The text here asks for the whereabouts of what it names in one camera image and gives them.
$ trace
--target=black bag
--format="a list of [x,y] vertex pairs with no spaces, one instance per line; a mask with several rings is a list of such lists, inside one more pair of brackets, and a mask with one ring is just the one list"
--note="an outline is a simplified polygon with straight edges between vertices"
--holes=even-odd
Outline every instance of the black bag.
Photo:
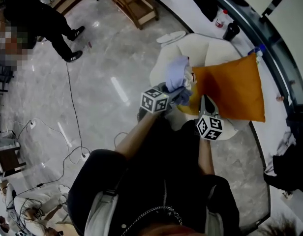
[[194,0],[202,13],[212,22],[217,16],[218,6],[216,0]]

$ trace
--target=orange pillow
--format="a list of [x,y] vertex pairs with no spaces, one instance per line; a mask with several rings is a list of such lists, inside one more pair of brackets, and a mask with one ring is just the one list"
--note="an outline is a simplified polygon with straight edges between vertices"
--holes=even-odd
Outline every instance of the orange pillow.
[[194,67],[199,95],[207,94],[223,118],[265,122],[255,53],[228,63]]

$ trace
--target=marble floor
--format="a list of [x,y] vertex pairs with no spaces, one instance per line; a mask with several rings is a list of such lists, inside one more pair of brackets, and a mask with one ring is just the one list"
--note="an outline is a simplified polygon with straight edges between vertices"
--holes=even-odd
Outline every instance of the marble floor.
[[[114,137],[135,126],[140,93],[149,86],[149,73],[160,51],[156,39],[184,30],[160,5],[158,11],[159,21],[147,23],[143,30],[136,29],[111,0],[83,0],[66,15],[72,28],[86,27],[82,36],[67,43],[73,51],[84,52],[79,60],[68,64],[68,70],[82,143],[90,151],[114,149]],[[119,97],[116,84],[127,101]],[[80,138],[66,64],[50,42],[37,43],[8,90],[3,98],[1,130],[13,129],[18,134],[30,119],[36,123],[20,136],[20,154],[27,169],[23,176],[9,180],[21,192],[62,175],[67,146],[63,136],[48,126],[59,131],[58,123],[61,125],[72,145],[70,151],[80,146]],[[227,141],[212,143],[212,152],[216,173],[232,188],[241,225],[263,218],[269,212],[268,191],[250,127]],[[83,165],[81,150],[77,149],[70,159],[74,164],[66,160],[64,176],[58,181],[67,186],[72,185]]]

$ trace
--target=plastic bottle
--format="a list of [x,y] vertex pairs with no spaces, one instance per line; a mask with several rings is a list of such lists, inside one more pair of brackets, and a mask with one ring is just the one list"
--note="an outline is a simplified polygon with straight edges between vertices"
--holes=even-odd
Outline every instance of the plastic bottle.
[[250,55],[251,53],[257,53],[258,51],[261,51],[262,53],[265,52],[265,46],[263,44],[254,47],[250,52],[248,52],[248,55]]
[[240,28],[238,27],[237,23],[234,21],[228,25],[227,30],[222,38],[231,41],[239,32],[240,32]]
[[227,14],[228,14],[228,10],[223,10],[218,15],[218,17],[216,19],[216,23],[215,23],[218,28],[222,28],[224,26],[224,23],[225,23],[226,18],[227,18]]

